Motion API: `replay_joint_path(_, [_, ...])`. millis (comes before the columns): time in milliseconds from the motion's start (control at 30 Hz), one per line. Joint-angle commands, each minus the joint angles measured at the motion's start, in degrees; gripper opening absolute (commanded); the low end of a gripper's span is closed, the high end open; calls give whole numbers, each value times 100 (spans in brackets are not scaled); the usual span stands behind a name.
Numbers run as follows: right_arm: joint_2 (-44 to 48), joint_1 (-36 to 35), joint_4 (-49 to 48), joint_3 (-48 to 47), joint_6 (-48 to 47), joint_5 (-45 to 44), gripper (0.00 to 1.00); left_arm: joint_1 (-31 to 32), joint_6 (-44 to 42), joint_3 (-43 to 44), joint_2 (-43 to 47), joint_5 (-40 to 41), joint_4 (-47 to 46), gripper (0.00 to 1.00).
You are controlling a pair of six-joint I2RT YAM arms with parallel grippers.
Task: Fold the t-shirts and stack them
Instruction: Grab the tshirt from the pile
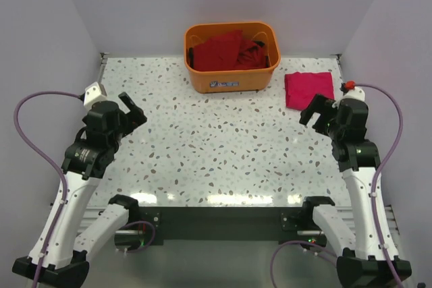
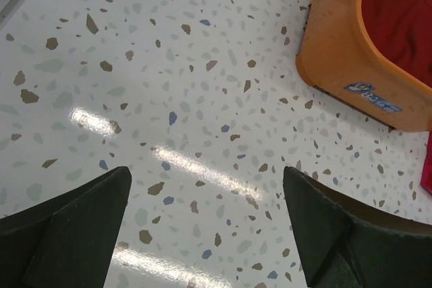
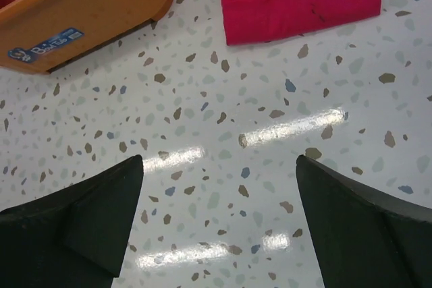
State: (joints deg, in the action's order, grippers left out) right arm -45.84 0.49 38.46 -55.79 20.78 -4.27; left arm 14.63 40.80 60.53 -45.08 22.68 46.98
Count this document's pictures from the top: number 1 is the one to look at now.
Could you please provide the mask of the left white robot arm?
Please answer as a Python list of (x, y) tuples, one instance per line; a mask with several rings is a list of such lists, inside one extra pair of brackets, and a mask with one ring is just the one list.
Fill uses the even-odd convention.
[(23, 98), (15, 107), (13, 122), (20, 137), (58, 173), (59, 189), (42, 233), (27, 256), (16, 259), (13, 273), (48, 287), (81, 287), (90, 270), (90, 261), (120, 229), (144, 225), (156, 233), (155, 226), (142, 219), (138, 201), (124, 195), (109, 200), (106, 209), (82, 233), (78, 228), (88, 201), (114, 161), (122, 138), (147, 121), (143, 110), (126, 92), (119, 99), (128, 112), (107, 100), (103, 90), (90, 86), (76, 98), (87, 110), (84, 127), (57, 165), (24, 134), (19, 122), (23, 104), (40, 92)]

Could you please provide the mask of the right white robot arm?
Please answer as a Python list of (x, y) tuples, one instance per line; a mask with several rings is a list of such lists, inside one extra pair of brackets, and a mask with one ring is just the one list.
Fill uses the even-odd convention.
[(313, 129), (331, 139), (332, 155), (350, 196), (354, 228), (350, 229), (337, 208), (324, 198), (308, 198), (304, 204), (336, 254), (340, 284), (401, 287), (412, 269), (401, 259), (387, 223), (378, 173), (379, 150), (366, 138), (369, 108), (362, 96), (346, 94), (336, 101), (317, 94), (301, 112), (300, 123), (306, 125), (315, 113), (319, 117)]

